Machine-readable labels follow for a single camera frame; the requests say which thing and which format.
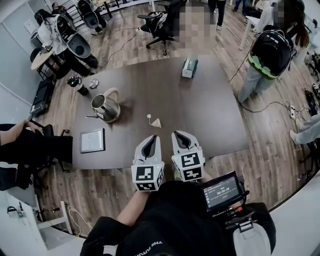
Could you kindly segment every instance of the kettle spout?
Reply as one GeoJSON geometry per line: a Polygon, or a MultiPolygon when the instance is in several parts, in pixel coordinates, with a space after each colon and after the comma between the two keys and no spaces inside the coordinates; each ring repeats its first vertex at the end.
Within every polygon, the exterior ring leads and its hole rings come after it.
{"type": "Polygon", "coordinates": [[[85,118],[99,118],[97,114],[95,115],[87,115],[85,118]]]}

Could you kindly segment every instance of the black thermos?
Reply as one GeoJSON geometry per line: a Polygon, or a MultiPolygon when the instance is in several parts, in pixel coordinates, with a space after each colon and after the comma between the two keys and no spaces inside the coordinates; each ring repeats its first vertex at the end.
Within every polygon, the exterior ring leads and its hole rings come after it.
{"type": "Polygon", "coordinates": [[[68,85],[70,85],[73,89],[78,91],[81,95],[88,94],[88,89],[82,84],[82,80],[78,76],[71,76],[69,77],[68,81],[66,82],[68,85]]]}

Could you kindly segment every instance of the gray pants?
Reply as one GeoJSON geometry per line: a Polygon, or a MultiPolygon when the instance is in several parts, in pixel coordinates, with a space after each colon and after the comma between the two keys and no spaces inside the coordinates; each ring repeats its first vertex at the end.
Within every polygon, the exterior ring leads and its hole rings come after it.
{"type": "Polygon", "coordinates": [[[264,91],[273,83],[274,80],[264,78],[252,66],[249,66],[248,72],[246,73],[246,79],[238,96],[238,101],[243,103],[247,98],[249,98],[252,92],[259,93],[264,91]]]}
{"type": "Polygon", "coordinates": [[[299,128],[299,133],[295,136],[296,144],[307,144],[320,138],[320,114],[312,116],[299,128]]]}

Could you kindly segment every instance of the wooden floor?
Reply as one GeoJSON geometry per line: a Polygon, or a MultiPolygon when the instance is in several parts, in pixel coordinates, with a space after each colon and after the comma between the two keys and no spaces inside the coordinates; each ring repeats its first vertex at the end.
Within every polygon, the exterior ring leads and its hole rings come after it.
{"type": "MultiPolygon", "coordinates": [[[[113,13],[113,18],[103,34],[90,36],[92,53],[102,65],[100,72],[181,55],[176,42],[168,43],[168,56],[163,56],[161,43],[146,49],[146,43],[153,40],[151,34],[140,31],[134,37],[137,33],[134,28],[144,24],[137,15],[149,12],[150,7],[145,4],[113,13]],[[107,63],[111,54],[122,46],[123,49],[115,53],[107,63]]],[[[216,43],[212,44],[211,51],[219,59],[229,79],[241,65],[253,42],[254,34],[250,32],[243,51],[239,50],[246,27],[242,19],[240,11],[233,13],[232,8],[227,5],[223,29],[216,34],[216,43]]],[[[245,62],[231,82],[236,95],[244,82],[247,68],[248,63],[245,62]]],[[[50,109],[47,114],[40,117],[42,124],[53,125],[56,134],[63,129],[70,129],[71,135],[73,133],[76,104],[80,94],[66,84],[69,75],[57,83],[50,109]]],[[[275,82],[267,91],[254,95],[245,106],[257,111],[270,102],[284,103],[285,100],[290,100],[297,109],[302,109],[306,103],[303,90],[310,89],[313,82],[305,66],[298,70],[291,65],[291,71],[282,76],[280,83],[275,82]]],[[[246,188],[250,190],[248,201],[265,202],[271,208],[303,184],[303,181],[298,179],[300,174],[306,171],[306,166],[299,164],[299,160],[304,158],[307,150],[294,145],[291,141],[288,132],[290,129],[295,130],[296,127],[283,106],[272,104],[260,113],[250,113],[240,107],[240,112],[247,132],[249,149],[207,159],[205,170],[213,177],[233,170],[243,174],[246,188]]],[[[83,218],[93,225],[100,216],[115,218],[134,193],[130,169],[80,170],[72,166],[69,166],[69,169],[70,173],[63,173],[56,165],[43,171],[43,181],[49,189],[39,194],[42,207],[52,209],[59,206],[60,200],[63,200],[69,206],[75,207],[83,218]]],[[[171,166],[168,166],[167,179],[172,175],[170,170],[171,166]]],[[[47,218],[59,217],[60,214],[60,212],[51,213],[47,218]]],[[[87,235],[89,227],[78,215],[75,213],[72,215],[79,223],[81,233],[87,235]]],[[[74,223],[71,223],[71,226],[76,233],[79,232],[74,223]]]]}

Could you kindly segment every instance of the stainless steel kettle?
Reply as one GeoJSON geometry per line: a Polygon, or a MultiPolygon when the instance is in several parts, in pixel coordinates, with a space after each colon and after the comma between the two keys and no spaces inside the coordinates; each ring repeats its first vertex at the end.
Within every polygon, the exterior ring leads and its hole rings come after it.
{"type": "Polygon", "coordinates": [[[87,118],[100,118],[105,123],[114,122],[120,115],[120,106],[117,103],[119,90],[110,88],[104,94],[98,94],[91,101],[95,115],[87,115],[87,118]]]}

